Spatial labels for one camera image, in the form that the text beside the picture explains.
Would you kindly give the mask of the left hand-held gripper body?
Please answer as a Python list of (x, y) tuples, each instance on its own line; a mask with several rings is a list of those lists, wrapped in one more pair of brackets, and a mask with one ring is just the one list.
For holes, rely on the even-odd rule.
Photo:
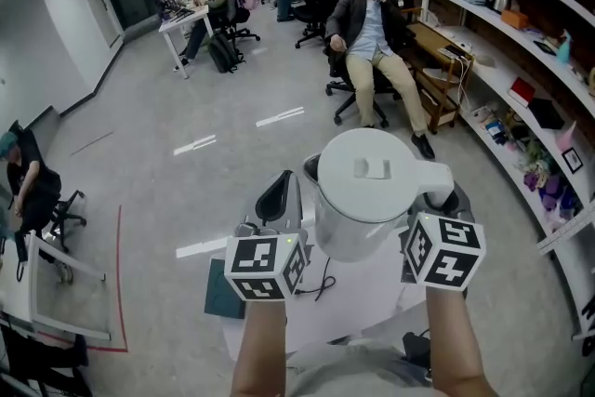
[(245, 222), (227, 242), (224, 276), (245, 301), (285, 301), (294, 296), (308, 265), (303, 229), (276, 231)]

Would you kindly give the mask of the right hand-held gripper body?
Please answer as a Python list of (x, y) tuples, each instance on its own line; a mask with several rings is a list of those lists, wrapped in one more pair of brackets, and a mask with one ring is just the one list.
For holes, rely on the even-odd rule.
[(483, 225), (419, 212), (403, 254), (412, 283), (464, 291), (486, 254)]

